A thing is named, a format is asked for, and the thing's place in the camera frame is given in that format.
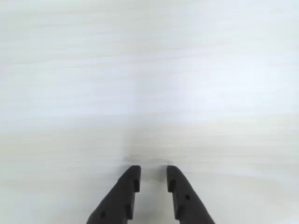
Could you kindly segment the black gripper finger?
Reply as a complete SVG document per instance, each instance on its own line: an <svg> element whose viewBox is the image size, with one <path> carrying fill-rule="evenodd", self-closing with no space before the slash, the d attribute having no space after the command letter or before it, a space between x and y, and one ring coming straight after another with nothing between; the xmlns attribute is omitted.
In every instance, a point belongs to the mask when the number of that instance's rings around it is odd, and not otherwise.
<svg viewBox="0 0 299 224"><path fill-rule="evenodd" d="M133 219L135 193L140 191L141 167L130 166L89 216L88 224L126 224Z"/></svg>
<svg viewBox="0 0 299 224"><path fill-rule="evenodd" d="M166 173L167 189L172 193L175 219L181 224L214 224L214 220L183 172L178 167L169 165Z"/></svg>

